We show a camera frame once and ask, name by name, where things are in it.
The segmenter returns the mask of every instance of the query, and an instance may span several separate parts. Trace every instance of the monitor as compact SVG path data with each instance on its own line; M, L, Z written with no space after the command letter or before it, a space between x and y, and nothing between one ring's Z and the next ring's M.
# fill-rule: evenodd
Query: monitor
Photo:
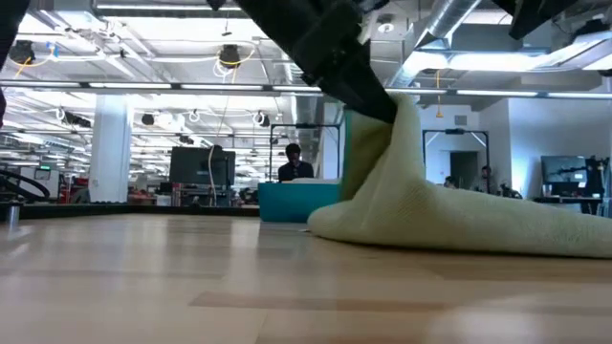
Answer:
M541 157L543 183L580 183L587 181L585 157Z
M170 161L171 183L210 184L207 148L174 147ZM234 184L236 153L215 148L211 160L211 172L217 186Z

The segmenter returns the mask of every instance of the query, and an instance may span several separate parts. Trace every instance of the beige towel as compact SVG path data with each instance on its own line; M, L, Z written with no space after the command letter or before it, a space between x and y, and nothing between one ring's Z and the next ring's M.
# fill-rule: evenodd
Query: beige towel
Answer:
M393 247L612 257L612 221L429 183L410 97L395 124L347 115L342 202L316 211L321 237Z

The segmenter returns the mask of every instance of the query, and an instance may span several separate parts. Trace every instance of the light wood surface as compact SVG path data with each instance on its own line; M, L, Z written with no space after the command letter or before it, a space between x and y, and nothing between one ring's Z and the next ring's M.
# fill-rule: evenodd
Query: light wood surface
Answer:
M0 343L612 343L612 262L301 228L161 215L2 228Z

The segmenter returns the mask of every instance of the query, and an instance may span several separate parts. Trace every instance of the door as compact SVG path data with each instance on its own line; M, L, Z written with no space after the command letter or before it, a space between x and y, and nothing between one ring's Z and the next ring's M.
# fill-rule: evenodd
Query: door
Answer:
M470 189L479 173L478 152L450 152L450 175L458 188Z

